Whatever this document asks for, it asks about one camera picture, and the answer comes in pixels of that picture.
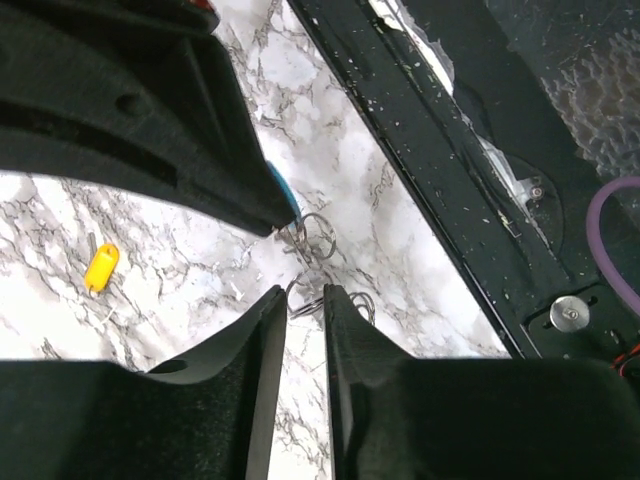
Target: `yellow key tag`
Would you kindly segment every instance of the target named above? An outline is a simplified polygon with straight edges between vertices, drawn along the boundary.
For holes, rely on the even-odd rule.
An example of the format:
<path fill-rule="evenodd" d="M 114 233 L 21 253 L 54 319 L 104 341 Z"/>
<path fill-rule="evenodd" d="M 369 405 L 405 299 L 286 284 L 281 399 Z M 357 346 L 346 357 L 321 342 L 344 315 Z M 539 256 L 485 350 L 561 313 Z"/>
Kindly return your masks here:
<path fill-rule="evenodd" d="M 84 276 L 84 284 L 90 292 L 105 289 L 119 259 L 120 252 L 115 245 L 106 243 L 98 249 Z"/>

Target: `white marble surface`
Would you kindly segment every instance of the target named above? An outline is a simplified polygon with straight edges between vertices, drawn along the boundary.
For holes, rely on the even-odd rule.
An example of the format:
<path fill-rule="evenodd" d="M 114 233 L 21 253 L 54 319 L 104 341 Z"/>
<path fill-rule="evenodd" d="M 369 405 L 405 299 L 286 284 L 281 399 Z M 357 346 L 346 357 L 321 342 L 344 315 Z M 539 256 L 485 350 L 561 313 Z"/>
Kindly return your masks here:
<path fill-rule="evenodd" d="M 265 152 L 303 210 L 335 226 L 328 267 L 371 294 L 376 325 L 410 353 L 504 355 L 488 322 L 290 8 L 216 0 Z M 121 260 L 83 288 L 88 234 Z M 241 315 L 300 265 L 198 213 L 70 180 L 0 175 L 0 357 L 110 359 L 146 370 Z M 105 321 L 109 312 L 111 317 Z M 324 341 L 289 322 L 271 478 L 331 477 Z"/>

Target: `metal bolt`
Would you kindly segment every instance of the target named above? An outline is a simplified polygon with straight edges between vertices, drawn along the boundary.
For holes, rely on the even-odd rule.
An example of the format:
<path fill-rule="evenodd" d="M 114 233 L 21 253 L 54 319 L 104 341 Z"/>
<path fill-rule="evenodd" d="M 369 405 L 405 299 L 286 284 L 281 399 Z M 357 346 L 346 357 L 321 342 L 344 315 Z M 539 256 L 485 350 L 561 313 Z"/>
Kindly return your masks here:
<path fill-rule="evenodd" d="M 557 330 L 574 333 L 589 325 L 589 306 L 578 297 L 560 297 L 551 305 L 549 318 Z"/>
<path fill-rule="evenodd" d="M 562 316 L 568 320 L 577 320 L 580 314 L 573 308 L 565 308 L 562 311 Z"/>
<path fill-rule="evenodd" d="M 531 189 L 531 199 L 532 200 L 540 200 L 544 197 L 544 188 L 542 187 L 533 187 Z"/>

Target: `metal keyring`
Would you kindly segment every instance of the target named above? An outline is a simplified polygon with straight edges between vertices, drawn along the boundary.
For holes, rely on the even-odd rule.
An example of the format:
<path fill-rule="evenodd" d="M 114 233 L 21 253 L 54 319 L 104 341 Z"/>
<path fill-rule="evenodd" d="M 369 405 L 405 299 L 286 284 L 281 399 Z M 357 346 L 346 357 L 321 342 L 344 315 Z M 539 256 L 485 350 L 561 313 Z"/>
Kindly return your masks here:
<path fill-rule="evenodd" d="M 353 302 L 353 306 L 356 307 L 358 310 L 360 310 L 361 308 L 365 309 L 365 311 L 367 312 L 367 321 L 371 325 L 375 325 L 376 324 L 376 305 L 373 301 L 373 298 L 371 298 L 371 295 L 365 292 L 353 292 L 349 294 L 349 298 Z M 363 303 L 356 304 L 357 299 L 362 299 Z"/>
<path fill-rule="evenodd" d="M 325 275 L 329 280 L 329 283 L 334 283 L 333 278 L 331 278 L 331 275 L 329 275 L 327 271 L 325 271 L 324 269 L 318 269 L 316 271 L 318 273 L 322 273 L 323 275 Z M 314 300 L 311 300 L 298 308 L 293 308 L 289 303 L 289 297 L 291 296 L 291 291 L 293 290 L 293 287 L 295 285 L 303 286 L 303 284 L 300 283 L 300 279 L 305 275 L 308 276 L 309 272 L 305 271 L 305 272 L 299 273 L 293 280 L 291 280 L 291 282 L 289 282 L 289 285 L 287 285 L 287 288 L 285 289 L 285 294 L 287 296 L 287 310 L 289 310 L 289 316 L 291 317 L 291 319 L 304 317 L 305 315 L 311 315 L 317 312 L 318 310 L 322 309 L 322 305 L 324 304 L 322 296 Z"/>
<path fill-rule="evenodd" d="M 320 247 L 311 245 L 309 243 L 309 232 L 307 230 L 305 222 L 310 218 L 316 219 L 316 221 L 320 225 L 322 238 L 329 242 L 329 251 L 327 253 L 324 253 L 320 249 Z M 331 258 L 337 251 L 338 245 L 335 228 L 333 228 L 333 225 L 331 225 L 329 220 L 327 220 L 319 213 L 308 213 L 306 215 L 303 215 L 295 224 L 289 225 L 280 230 L 277 233 L 277 238 L 283 240 L 287 245 L 287 248 L 284 249 L 284 253 L 297 252 L 302 259 L 302 262 L 307 266 L 307 270 L 299 273 L 289 283 L 289 285 L 287 285 L 287 288 L 285 290 L 287 296 L 287 310 L 289 311 L 289 317 L 291 319 L 296 319 L 306 315 L 312 315 L 322 310 L 324 306 L 324 297 L 322 295 L 318 298 L 310 300 L 309 302 L 297 308 L 291 307 L 291 305 L 289 304 L 289 297 L 291 296 L 293 287 L 295 285 L 304 286 L 303 283 L 300 282 L 300 280 L 304 276 L 309 276 L 312 272 L 323 274 L 327 277 L 328 283 L 330 284 L 337 283 L 333 276 L 324 268 L 321 263 L 323 260 L 328 260 L 329 258 Z M 354 292 L 349 294 L 349 298 L 359 312 L 364 309 L 364 311 L 366 312 L 365 318 L 367 319 L 367 321 L 372 325 L 375 325 L 376 310 L 371 296 L 365 292 Z"/>
<path fill-rule="evenodd" d="M 327 228 L 329 232 L 328 233 L 329 238 L 325 237 L 324 235 L 322 236 L 324 240 L 327 240 L 329 242 L 329 245 L 330 245 L 329 252 L 326 254 L 322 253 L 322 250 L 319 247 L 309 244 L 308 241 L 307 241 L 307 245 L 309 245 L 309 249 L 311 250 L 311 252 L 315 254 L 314 256 L 316 260 L 328 260 L 329 258 L 333 257 L 334 253 L 336 253 L 336 249 L 338 248 L 336 230 L 335 228 L 333 228 L 333 225 L 329 223 L 329 220 L 327 220 L 325 217 L 323 217 L 319 213 L 312 212 L 312 213 L 307 213 L 300 219 L 300 224 L 304 228 L 305 236 L 307 234 L 307 228 L 305 226 L 305 222 L 310 218 L 315 218 L 318 221 L 318 224 L 322 224 Z"/>

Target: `purple tube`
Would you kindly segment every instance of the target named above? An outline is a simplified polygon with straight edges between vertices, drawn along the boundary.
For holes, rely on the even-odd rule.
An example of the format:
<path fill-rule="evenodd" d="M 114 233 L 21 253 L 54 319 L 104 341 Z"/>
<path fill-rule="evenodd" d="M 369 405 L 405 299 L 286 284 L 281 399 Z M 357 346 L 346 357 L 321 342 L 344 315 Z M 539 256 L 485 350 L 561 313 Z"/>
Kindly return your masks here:
<path fill-rule="evenodd" d="M 587 210 L 587 241 L 596 265 L 607 279 L 611 288 L 618 294 L 636 315 L 640 317 L 640 296 L 622 278 L 620 272 L 609 258 L 600 234 L 600 214 L 607 199 L 618 190 L 640 188 L 640 177 L 623 177 L 607 183 L 598 190 Z"/>

